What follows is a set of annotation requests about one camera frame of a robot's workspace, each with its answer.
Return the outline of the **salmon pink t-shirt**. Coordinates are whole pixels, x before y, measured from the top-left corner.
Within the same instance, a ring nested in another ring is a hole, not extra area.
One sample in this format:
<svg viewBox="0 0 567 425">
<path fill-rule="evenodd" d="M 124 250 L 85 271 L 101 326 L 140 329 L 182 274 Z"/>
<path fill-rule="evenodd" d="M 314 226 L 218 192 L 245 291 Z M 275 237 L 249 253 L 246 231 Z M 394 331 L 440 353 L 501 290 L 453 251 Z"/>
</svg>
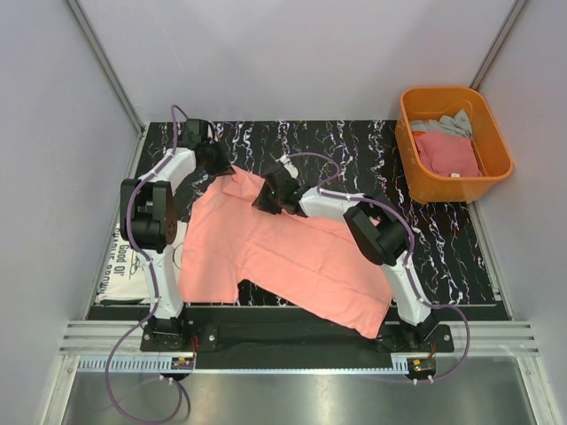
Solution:
<svg viewBox="0 0 567 425">
<path fill-rule="evenodd" d="M 367 338 L 392 300 L 382 270 L 344 223 L 253 207 L 262 179 L 242 169 L 217 177 L 191 208 L 178 288 L 188 303 L 237 301 L 248 280 Z"/>
</svg>

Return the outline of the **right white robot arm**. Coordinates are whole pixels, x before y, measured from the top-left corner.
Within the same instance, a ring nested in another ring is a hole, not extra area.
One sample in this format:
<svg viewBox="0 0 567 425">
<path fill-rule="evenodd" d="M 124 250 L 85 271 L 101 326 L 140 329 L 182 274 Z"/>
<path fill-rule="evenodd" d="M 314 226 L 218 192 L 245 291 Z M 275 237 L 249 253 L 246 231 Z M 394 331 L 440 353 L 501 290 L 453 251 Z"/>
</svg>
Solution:
<svg viewBox="0 0 567 425">
<path fill-rule="evenodd" d="M 392 288 L 400 322 L 405 325 L 403 343 L 413 351 L 425 349 L 434 339 L 439 320 L 417 276 L 410 226 L 384 195 L 302 186 L 297 176 L 294 166 L 275 165 L 262 176 L 264 183 L 254 207 L 272 214 L 287 212 L 344 222 L 363 257 L 382 269 Z"/>
</svg>

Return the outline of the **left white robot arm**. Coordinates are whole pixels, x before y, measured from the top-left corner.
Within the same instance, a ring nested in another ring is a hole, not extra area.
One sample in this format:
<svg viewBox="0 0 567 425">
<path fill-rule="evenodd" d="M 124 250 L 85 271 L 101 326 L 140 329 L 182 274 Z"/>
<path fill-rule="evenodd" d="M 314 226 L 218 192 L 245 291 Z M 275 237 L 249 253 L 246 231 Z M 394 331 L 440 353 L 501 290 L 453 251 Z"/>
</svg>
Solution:
<svg viewBox="0 0 567 425">
<path fill-rule="evenodd" d="M 215 140 L 212 123 L 188 119 L 174 127 L 174 145 L 155 167 L 120 184 L 120 234 L 143 266 L 151 319 L 169 321 L 160 331 L 160 340 L 174 351 L 184 349 L 191 339 L 190 327 L 176 320 L 184 302 L 173 264 L 178 224 L 175 192 L 200 169 L 212 177 L 235 173 Z"/>
</svg>

